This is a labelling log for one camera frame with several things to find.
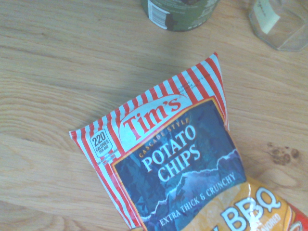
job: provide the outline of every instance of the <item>tim's logo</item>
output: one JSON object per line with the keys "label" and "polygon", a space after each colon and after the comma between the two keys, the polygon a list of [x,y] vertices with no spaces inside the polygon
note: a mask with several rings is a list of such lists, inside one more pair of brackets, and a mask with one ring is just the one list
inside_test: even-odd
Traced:
{"label": "tim's logo", "polygon": [[138,107],[122,120],[120,137],[124,135],[128,138],[130,133],[130,140],[135,138],[134,141],[137,141],[156,125],[183,109],[184,100],[186,97],[183,95],[169,95]]}

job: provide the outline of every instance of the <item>snack bag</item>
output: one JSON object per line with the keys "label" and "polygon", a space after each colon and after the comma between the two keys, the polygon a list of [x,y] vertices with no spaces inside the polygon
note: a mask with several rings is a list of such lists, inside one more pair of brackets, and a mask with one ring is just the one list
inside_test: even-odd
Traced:
{"label": "snack bag", "polygon": [[308,231],[245,176],[216,53],[70,136],[130,229]]}

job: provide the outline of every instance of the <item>clear glass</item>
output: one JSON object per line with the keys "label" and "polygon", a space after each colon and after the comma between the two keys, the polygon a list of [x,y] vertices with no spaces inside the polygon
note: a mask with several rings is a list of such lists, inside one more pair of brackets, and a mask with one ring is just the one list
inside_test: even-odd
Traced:
{"label": "clear glass", "polygon": [[308,0],[256,0],[249,18],[255,34],[277,50],[308,45]]}

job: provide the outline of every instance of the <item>blue label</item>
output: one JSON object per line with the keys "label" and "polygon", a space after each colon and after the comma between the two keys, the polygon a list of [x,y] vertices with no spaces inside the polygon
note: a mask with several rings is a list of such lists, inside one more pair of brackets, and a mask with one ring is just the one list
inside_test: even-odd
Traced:
{"label": "blue label", "polygon": [[180,231],[215,196],[246,181],[213,103],[183,113],[115,165],[148,231]]}

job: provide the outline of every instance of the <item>green container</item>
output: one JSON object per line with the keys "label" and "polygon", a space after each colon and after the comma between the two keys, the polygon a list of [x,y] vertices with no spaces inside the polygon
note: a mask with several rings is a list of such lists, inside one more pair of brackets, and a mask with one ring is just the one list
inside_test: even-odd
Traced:
{"label": "green container", "polygon": [[141,0],[149,19],[165,30],[192,30],[208,18],[219,0]]}

